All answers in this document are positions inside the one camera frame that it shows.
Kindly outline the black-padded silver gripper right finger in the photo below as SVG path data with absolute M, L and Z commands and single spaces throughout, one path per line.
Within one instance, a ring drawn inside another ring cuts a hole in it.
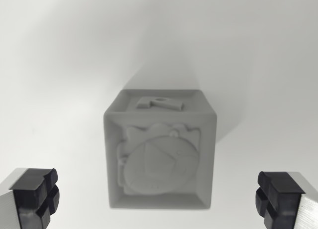
M 299 172 L 260 172 L 255 195 L 268 229 L 316 229 L 318 191 Z

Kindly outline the black-padded silver gripper left finger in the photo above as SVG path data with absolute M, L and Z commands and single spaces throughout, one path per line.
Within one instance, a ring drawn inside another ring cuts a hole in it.
M 2 229 L 45 229 L 59 205 L 57 171 L 17 168 L 0 184 Z

